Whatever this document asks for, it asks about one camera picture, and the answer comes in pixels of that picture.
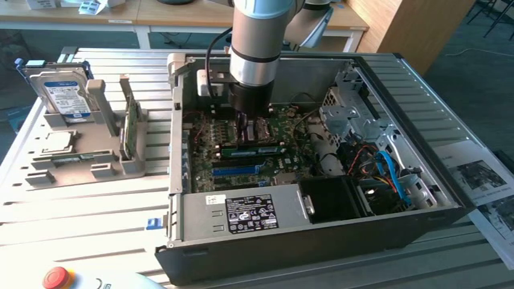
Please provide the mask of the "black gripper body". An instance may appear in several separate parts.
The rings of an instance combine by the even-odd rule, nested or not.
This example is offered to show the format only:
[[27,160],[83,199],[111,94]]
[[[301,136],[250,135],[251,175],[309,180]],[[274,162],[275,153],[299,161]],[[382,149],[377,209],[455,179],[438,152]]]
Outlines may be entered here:
[[274,82],[260,86],[247,86],[238,82],[228,84],[228,103],[251,119],[264,116],[268,112]]

